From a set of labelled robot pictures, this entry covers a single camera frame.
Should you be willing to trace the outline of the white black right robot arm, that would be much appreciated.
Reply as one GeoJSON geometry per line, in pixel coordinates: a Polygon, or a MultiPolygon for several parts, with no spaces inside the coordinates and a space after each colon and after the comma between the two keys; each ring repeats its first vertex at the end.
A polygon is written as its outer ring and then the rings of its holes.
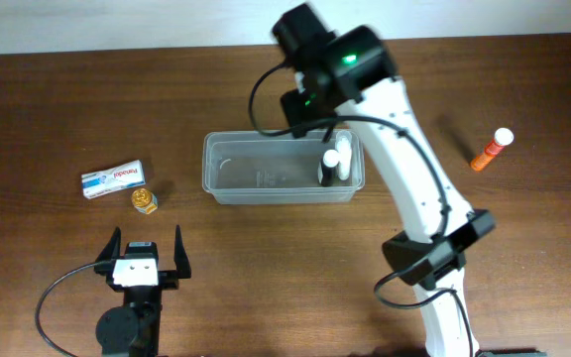
{"type": "Polygon", "coordinates": [[[383,41],[367,26],[337,35],[307,4],[285,12],[273,35],[297,74],[298,88],[282,98],[291,129],[347,124],[399,211],[403,230],[382,246],[392,271],[374,291],[395,279],[413,288],[429,355],[477,355],[463,293],[465,252],[495,219],[473,208],[442,169],[383,41]]]}

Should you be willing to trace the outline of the orange tube white cap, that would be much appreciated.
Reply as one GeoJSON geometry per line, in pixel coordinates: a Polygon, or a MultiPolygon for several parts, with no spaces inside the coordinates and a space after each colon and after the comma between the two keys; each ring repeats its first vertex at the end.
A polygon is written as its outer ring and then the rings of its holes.
{"type": "Polygon", "coordinates": [[[482,171],[506,146],[514,141],[514,133],[509,128],[499,128],[492,141],[487,144],[481,154],[471,163],[470,167],[475,172],[482,171]]]}

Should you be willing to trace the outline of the black bottle white cap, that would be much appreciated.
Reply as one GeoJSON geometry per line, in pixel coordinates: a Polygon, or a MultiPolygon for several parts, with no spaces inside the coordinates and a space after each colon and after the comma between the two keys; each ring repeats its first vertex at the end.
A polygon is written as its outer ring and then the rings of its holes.
{"type": "Polygon", "coordinates": [[[318,181],[321,186],[333,185],[335,172],[340,163],[340,154],[334,150],[327,150],[320,159],[318,166],[318,181]]]}

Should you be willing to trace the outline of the white translucent tube bottle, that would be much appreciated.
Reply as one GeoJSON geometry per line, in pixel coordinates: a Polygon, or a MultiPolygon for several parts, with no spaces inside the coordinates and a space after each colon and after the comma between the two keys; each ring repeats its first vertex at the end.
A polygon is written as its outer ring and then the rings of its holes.
{"type": "Polygon", "coordinates": [[[352,159],[352,135],[349,131],[342,130],[336,134],[335,150],[339,154],[337,175],[341,180],[347,180],[351,171],[352,159]]]}

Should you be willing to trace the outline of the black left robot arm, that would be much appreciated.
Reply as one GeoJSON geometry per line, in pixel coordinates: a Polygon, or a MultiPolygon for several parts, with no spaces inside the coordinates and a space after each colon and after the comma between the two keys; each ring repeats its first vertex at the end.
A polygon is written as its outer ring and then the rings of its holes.
{"type": "Polygon", "coordinates": [[[178,289],[181,280],[191,277],[180,227],[174,232],[173,270],[159,269],[154,242],[131,242],[124,251],[120,247],[121,230],[115,229],[94,267],[109,288],[123,295],[122,304],[104,312],[96,324],[101,354],[157,356],[163,292],[178,289]]]}

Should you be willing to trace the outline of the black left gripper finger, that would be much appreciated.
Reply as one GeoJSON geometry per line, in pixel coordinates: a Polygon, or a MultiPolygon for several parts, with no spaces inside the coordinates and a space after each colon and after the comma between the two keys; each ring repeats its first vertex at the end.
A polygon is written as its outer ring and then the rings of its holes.
{"type": "Polygon", "coordinates": [[[116,227],[111,238],[97,256],[93,268],[94,273],[98,275],[108,275],[113,272],[116,260],[120,257],[121,246],[121,230],[116,227]]]}
{"type": "Polygon", "coordinates": [[[175,270],[179,279],[191,278],[190,262],[183,245],[181,228],[179,225],[175,227],[174,233],[174,252],[173,261],[175,263],[175,270]]]}

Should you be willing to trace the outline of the clear plastic container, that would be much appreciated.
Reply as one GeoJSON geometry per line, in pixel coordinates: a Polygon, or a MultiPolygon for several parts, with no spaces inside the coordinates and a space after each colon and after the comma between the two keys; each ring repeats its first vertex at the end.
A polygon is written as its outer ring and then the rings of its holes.
{"type": "Polygon", "coordinates": [[[212,132],[204,139],[202,187],[223,205],[348,202],[365,185],[364,146],[352,134],[347,179],[319,182],[318,167],[335,140],[323,130],[295,139],[254,131],[212,132]]]}

